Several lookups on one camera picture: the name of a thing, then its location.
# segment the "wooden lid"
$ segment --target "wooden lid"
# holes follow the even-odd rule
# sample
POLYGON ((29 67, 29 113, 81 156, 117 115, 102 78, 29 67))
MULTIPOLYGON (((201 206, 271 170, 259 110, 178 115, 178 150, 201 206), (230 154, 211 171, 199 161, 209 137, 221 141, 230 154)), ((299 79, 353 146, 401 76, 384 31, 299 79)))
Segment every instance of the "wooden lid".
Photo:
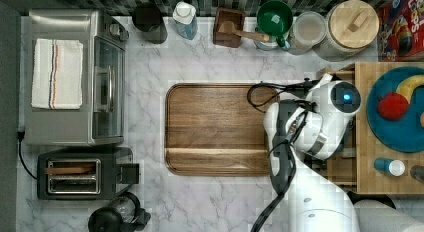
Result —
POLYGON ((330 15, 329 29, 333 39, 348 48, 369 45, 378 33, 379 20, 375 10, 360 0, 339 4, 330 15))

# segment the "kitchen counter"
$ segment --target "kitchen counter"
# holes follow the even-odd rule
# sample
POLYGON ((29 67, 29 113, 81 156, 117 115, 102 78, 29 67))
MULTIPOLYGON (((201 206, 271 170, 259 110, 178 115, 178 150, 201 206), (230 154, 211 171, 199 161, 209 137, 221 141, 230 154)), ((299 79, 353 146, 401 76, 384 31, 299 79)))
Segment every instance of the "kitchen counter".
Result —
MULTIPOLYGON (((130 17, 116 17, 130 32, 126 47, 125 141, 141 165, 139 185, 130 191, 152 214, 144 231, 247 232, 262 210, 275 198, 268 176, 202 177, 172 174, 164 161, 165 96, 180 82, 295 83, 330 66, 339 69, 353 61, 377 61, 376 43, 357 56, 338 63, 320 59, 313 51, 293 56, 282 50, 262 51, 242 39, 238 49, 212 43, 214 18, 198 18, 199 30, 190 41, 180 37, 174 22, 165 19, 168 39, 161 45, 145 42, 130 17)), ((26 54, 28 18, 22 20, 22 55, 26 54)), ((254 18, 245 30, 253 31, 254 18)), ((21 61, 21 81, 27 73, 21 61)), ((25 86, 21 85, 21 94, 25 86)), ((21 96, 21 108, 25 102, 21 96)), ((21 110, 21 125, 24 118, 21 110)), ((23 147, 35 172, 38 154, 52 147, 23 147)), ((18 164, 18 231, 88 231, 91 213, 107 201, 42 201, 36 182, 18 164)), ((280 205, 264 225, 265 231, 286 231, 288 211, 280 205)))

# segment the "wooden cutting board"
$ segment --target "wooden cutting board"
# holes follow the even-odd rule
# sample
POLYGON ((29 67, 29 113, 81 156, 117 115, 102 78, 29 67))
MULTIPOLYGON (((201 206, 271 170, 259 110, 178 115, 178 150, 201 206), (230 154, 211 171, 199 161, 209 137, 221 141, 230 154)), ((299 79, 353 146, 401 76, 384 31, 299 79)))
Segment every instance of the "wooden cutting board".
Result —
MULTIPOLYGON (((269 174, 264 113, 247 101, 251 84, 177 84, 166 97, 165 159, 179 175, 269 174)), ((260 88, 254 102, 275 90, 260 88)), ((265 105, 266 110, 277 96, 265 105)))

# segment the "blue plate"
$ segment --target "blue plate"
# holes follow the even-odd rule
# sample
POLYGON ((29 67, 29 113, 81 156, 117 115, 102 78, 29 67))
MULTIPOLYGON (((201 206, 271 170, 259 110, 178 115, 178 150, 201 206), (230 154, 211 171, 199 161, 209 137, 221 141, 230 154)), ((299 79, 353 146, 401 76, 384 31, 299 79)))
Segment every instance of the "blue plate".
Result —
POLYGON ((424 69, 400 67, 388 71, 375 82, 367 101, 368 123, 375 136, 388 147, 402 152, 424 150, 424 128, 420 124, 420 116, 424 112, 424 87, 415 89, 408 111, 398 121, 386 120, 378 114, 377 98, 396 92, 403 80, 417 74, 424 74, 424 69))

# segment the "green mug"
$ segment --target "green mug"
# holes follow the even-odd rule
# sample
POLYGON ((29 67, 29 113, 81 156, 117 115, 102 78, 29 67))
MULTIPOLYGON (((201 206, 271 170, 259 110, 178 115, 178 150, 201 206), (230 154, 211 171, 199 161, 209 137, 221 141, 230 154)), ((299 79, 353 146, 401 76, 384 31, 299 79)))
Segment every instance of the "green mug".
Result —
POLYGON ((281 48, 288 49, 290 45, 284 34, 293 24, 293 12, 286 3, 270 0, 259 8, 256 18, 259 30, 274 37, 281 48))

